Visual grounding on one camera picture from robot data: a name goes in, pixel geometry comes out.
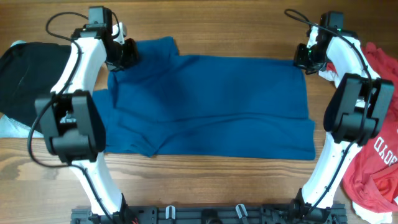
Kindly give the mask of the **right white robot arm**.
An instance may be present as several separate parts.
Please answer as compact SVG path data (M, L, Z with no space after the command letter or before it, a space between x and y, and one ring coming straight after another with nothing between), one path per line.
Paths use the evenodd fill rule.
M294 64L309 71L332 63L336 92L325 111L325 144L308 182L280 215L287 223L340 223L342 205L335 192L354 158L382 129L394 86L382 79L361 51L360 41L341 29L312 27L299 44Z

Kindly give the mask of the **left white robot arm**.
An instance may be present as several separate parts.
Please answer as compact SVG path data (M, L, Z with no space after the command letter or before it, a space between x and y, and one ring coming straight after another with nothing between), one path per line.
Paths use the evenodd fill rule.
M87 223L139 223L111 177L104 158L106 133L92 94L102 64L124 68L137 58L135 43L122 23L107 28L77 29L67 64L50 96L35 101L37 118L49 153L59 167L80 181L91 207Z

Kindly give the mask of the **blue polo shirt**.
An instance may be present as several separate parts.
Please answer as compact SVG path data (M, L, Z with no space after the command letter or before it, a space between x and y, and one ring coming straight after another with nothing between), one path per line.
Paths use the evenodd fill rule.
M137 43L93 99L106 151L312 160L315 124L290 60L180 55L173 38Z

